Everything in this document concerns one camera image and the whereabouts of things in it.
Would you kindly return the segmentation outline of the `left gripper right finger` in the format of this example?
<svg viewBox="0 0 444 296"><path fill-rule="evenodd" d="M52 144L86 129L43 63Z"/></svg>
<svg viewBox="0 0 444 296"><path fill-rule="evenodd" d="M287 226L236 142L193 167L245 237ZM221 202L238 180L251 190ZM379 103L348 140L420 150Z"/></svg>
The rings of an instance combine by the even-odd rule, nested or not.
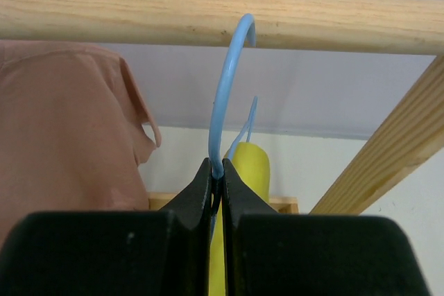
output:
<svg viewBox="0 0 444 296"><path fill-rule="evenodd" d="M223 160L228 295L428 295L409 239L378 216L281 214Z"/></svg>

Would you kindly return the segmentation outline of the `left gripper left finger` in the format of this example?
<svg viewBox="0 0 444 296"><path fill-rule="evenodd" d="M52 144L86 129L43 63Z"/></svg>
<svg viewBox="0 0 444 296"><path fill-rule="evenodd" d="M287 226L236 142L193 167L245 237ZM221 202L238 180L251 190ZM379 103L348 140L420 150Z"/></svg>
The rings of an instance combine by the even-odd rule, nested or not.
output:
<svg viewBox="0 0 444 296"><path fill-rule="evenodd" d="M157 211L27 215L1 250L1 294L206 295L211 171Z"/></svg>

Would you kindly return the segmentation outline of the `yellow-green trousers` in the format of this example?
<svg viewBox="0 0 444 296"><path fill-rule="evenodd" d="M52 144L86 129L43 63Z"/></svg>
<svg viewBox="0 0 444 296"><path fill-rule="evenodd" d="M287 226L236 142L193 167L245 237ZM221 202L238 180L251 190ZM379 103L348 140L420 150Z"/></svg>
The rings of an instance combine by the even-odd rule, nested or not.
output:
<svg viewBox="0 0 444 296"><path fill-rule="evenodd" d="M253 143L241 142L231 162L241 180L263 201L269 202L270 161L266 152ZM225 295L225 258L223 242L222 208L216 216L212 243L210 245L210 275L208 295Z"/></svg>

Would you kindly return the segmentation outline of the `light blue wire hanger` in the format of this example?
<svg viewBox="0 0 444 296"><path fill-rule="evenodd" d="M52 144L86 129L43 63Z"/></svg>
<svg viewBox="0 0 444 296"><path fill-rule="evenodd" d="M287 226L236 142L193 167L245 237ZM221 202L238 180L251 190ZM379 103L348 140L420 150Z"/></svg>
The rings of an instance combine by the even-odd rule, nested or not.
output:
<svg viewBox="0 0 444 296"><path fill-rule="evenodd" d="M213 102L208 136L208 157L212 165L212 178L215 181L212 186L214 197L210 220L211 235L214 233L215 220L221 202L221 185L219 185L219 180L224 176L222 157L220 154L223 125L228 109L234 76L245 43L249 43L250 46L256 45L255 19L252 14L245 14L239 20L237 28L234 31L225 56Z"/></svg>

